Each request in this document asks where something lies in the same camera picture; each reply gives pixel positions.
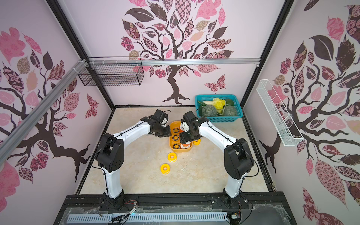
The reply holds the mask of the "yellow black tape roll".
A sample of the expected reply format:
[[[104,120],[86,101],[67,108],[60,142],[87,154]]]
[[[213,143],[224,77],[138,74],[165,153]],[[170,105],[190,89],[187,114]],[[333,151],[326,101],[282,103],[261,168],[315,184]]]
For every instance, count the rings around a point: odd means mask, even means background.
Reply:
[[[172,136],[172,140],[173,140],[173,141],[178,141],[178,140],[179,140],[179,136],[178,136],[178,135]]]
[[[174,129],[173,129],[173,132],[176,134],[176,133],[179,133],[180,130],[179,130],[178,128],[174,128]]]
[[[181,148],[181,145],[179,143],[175,143],[172,148],[177,150]]]

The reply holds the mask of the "yellow plastic storage box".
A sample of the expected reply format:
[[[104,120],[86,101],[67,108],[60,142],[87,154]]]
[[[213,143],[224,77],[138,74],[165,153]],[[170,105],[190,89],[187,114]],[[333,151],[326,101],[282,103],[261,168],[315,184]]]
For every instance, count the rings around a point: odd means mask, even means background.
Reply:
[[[179,136],[179,134],[182,132],[180,125],[181,121],[174,121],[170,124],[171,136],[169,137],[169,146],[175,153],[188,152],[193,147],[193,143],[191,143],[187,146],[187,148],[183,148]]]

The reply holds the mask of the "orange tape roll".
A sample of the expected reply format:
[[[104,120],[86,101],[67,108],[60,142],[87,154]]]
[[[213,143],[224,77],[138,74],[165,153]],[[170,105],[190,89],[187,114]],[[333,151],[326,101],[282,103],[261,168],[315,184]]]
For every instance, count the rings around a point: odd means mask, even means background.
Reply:
[[[191,147],[191,144],[181,144],[181,149],[188,149]]]

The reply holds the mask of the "yellow tape roll bottom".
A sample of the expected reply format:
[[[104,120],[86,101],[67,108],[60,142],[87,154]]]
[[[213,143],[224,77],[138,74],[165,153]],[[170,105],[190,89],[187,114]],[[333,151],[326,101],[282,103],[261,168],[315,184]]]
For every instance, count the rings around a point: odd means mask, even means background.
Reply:
[[[170,166],[168,164],[162,164],[160,167],[160,171],[162,174],[169,174]]]

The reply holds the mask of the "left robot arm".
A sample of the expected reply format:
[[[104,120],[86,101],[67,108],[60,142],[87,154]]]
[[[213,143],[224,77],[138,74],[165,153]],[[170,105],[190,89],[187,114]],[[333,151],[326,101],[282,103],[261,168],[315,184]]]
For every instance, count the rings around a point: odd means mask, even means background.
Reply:
[[[171,131],[167,122],[168,115],[160,112],[160,115],[143,117],[137,124],[124,131],[106,133],[101,137],[96,161],[103,170],[106,183],[102,211],[117,211],[125,206],[124,190],[120,182],[120,167],[125,161],[125,148],[144,135],[170,137]]]

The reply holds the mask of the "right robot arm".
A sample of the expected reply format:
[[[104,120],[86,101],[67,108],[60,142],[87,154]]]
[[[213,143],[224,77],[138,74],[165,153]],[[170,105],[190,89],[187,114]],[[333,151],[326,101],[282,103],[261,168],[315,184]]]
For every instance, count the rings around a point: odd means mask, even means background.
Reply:
[[[224,154],[224,168],[228,181],[223,190],[222,201],[228,207],[240,201],[243,182],[252,167],[256,164],[249,145],[244,138],[236,139],[215,127],[209,119],[198,118],[192,112],[186,113],[181,120],[179,134],[182,145],[200,140],[210,140]]]

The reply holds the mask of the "green melon left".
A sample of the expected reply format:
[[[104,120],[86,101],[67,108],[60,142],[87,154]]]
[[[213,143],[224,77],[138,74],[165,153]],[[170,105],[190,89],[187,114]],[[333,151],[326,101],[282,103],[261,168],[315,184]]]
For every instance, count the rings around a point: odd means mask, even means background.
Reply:
[[[201,114],[203,117],[216,117],[217,109],[213,105],[202,106]]]

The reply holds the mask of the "green melon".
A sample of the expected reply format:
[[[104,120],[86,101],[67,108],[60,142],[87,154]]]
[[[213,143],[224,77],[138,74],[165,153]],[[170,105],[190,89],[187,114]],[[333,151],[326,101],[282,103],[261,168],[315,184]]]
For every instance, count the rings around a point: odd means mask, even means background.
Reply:
[[[238,116],[236,107],[231,106],[231,105],[224,107],[223,114],[224,114],[224,116],[227,116],[227,117],[237,117]]]
[[[203,117],[216,117],[217,109],[213,105],[202,106],[201,114]]]

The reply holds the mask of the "teal plastic basket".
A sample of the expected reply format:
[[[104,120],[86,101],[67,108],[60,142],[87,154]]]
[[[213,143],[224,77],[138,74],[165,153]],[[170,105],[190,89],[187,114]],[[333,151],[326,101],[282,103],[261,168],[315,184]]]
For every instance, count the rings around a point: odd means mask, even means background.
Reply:
[[[243,111],[235,95],[197,95],[196,113],[210,122],[234,122],[243,117]]]

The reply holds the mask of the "green melon right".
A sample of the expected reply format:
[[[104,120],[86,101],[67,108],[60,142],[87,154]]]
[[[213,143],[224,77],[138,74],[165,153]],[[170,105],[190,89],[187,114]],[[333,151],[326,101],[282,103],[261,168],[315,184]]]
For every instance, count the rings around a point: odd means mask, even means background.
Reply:
[[[227,116],[227,117],[237,117],[238,116],[236,107],[231,106],[231,105],[224,107],[223,114],[224,114],[224,116]]]

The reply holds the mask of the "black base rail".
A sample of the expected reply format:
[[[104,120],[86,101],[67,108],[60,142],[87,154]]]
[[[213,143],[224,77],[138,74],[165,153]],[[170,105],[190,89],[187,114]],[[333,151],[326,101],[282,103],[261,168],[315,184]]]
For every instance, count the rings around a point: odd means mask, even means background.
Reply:
[[[225,207],[225,203],[220,201],[223,193],[179,193],[179,194],[125,194],[125,202],[136,200],[140,206],[175,206],[175,205],[212,205],[216,209],[230,209]],[[283,208],[289,215],[291,225],[297,222],[287,202],[285,194],[280,191],[276,192],[242,192],[241,196],[256,204],[282,204]],[[66,196],[62,207],[54,221],[59,225],[65,210],[70,208],[97,208],[103,205],[103,194],[88,195],[69,195]]]

